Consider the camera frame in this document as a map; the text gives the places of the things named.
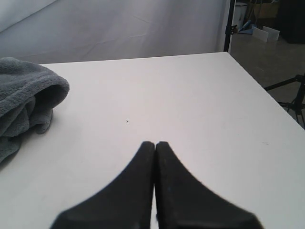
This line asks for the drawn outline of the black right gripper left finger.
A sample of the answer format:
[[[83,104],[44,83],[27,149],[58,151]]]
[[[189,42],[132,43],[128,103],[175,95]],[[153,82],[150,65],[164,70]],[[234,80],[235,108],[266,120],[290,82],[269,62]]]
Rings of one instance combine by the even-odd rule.
[[[154,188],[154,152],[143,142],[127,167],[104,189],[63,211],[53,229],[149,229]]]

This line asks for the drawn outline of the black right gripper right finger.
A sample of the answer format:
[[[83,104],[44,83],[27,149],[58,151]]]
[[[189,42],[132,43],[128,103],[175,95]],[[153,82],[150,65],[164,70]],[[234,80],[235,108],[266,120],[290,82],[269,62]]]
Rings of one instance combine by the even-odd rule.
[[[161,229],[260,229],[258,218],[198,181],[167,142],[155,150],[155,196]]]

